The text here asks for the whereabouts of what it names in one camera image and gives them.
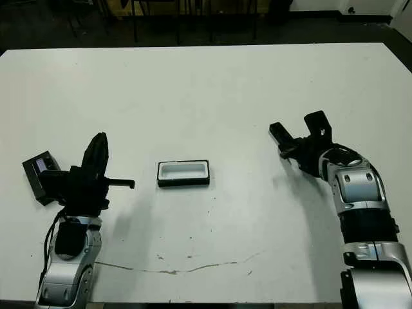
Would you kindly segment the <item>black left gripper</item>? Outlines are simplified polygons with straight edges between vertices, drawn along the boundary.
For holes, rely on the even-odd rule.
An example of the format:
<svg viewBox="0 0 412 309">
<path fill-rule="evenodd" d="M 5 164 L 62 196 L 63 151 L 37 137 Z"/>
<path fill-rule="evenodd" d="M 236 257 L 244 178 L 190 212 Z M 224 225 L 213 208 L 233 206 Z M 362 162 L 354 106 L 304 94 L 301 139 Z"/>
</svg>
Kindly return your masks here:
<svg viewBox="0 0 412 309">
<path fill-rule="evenodd" d="M 107 135 L 97 133 L 84 152 L 82 167 L 71 166 L 63 178 L 58 201 L 66 214 L 98 216 L 109 207 L 106 196 L 111 186 L 134 188 L 133 180 L 106 177 L 108 160 Z"/>
</svg>

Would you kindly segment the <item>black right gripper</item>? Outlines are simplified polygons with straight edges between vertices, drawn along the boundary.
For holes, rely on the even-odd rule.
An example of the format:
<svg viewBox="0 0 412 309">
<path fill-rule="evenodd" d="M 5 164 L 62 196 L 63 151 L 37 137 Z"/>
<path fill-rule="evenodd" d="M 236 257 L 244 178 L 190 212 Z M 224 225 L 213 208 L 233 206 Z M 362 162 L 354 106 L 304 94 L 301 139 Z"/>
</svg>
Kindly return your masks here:
<svg viewBox="0 0 412 309">
<path fill-rule="evenodd" d="M 282 159 L 297 159 L 300 170 L 311 176 L 320 176 L 319 159 L 323 153 L 333 146 L 332 139 L 320 138 L 315 136 L 297 137 L 293 143 L 279 145 L 279 155 Z"/>
</svg>

